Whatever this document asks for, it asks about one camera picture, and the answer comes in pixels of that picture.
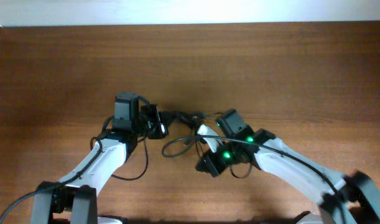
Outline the black cable white plug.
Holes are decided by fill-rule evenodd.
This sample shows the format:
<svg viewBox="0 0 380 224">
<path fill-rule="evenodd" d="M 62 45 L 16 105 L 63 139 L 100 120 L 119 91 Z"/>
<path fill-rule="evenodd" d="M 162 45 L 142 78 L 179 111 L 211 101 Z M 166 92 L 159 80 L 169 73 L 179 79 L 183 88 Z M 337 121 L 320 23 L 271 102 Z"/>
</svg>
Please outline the black cable white plug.
<svg viewBox="0 0 380 224">
<path fill-rule="evenodd" d="M 186 125 L 190 129 L 191 137 L 183 140 L 184 149 L 182 151 L 175 154 L 166 154 L 165 151 L 167 150 L 169 146 L 167 144 L 162 148 L 162 155 L 166 158 L 175 158 L 175 157 L 185 154 L 193 146 L 195 146 L 197 154 L 198 156 L 200 156 L 200 151 L 198 147 L 201 147 L 201 150 L 203 151 L 203 148 L 200 144 L 201 139 L 196 138 L 195 136 L 198 135 L 198 130 L 200 129 L 202 124 L 205 124 L 206 119 L 210 119 L 221 114 L 223 113 L 220 111 L 212 113 L 212 114 L 207 114 L 207 113 L 202 113 L 202 112 L 186 113 L 183 111 L 163 111 L 162 117 L 164 118 L 165 125 L 167 128 L 171 124 L 173 124 L 175 121 L 178 121 L 179 123 Z"/>
</svg>

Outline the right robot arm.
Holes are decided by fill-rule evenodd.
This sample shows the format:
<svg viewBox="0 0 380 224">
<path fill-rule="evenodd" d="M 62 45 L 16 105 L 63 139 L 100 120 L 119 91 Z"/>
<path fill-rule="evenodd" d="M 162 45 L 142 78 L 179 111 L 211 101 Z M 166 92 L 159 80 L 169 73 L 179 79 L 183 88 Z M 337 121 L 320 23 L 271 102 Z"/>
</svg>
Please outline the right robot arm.
<svg viewBox="0 0 380 224">
<path fill-rule="evenodd" d="M 196 169 L 219 176 L 235 164 L 251 166 L 287 182 L 319 208 L 305 223 L 380 223 L 380 191 L 364 172 L 346 175 L 306 158 L 266 129 L 254 131 L 235 109 L 216 120 L 219 136 L 201 125 L 196 135 L 207 143 Z"/>
</svg>

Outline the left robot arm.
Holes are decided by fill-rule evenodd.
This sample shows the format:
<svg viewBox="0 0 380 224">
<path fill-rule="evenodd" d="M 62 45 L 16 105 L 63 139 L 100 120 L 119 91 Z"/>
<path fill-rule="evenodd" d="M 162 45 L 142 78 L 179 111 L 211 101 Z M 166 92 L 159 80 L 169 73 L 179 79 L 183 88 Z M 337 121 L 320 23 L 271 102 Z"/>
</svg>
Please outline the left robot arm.
<svg viewBox="0 0 380 224">
<path fill-rule="evenodd" d="M 114 114 L 91 139 L 90 153 L 57 182 L 37 187 L 31 223 L 58 223 L 53 215 L 64 211 L 71 213 L 68 223 L 126 223 L 123 217 L 98 215 L 98 194 L 139 142 L 163 139 L 168 133 L 156 104 L 136 93 L 118 93 Z"/>
</svg>

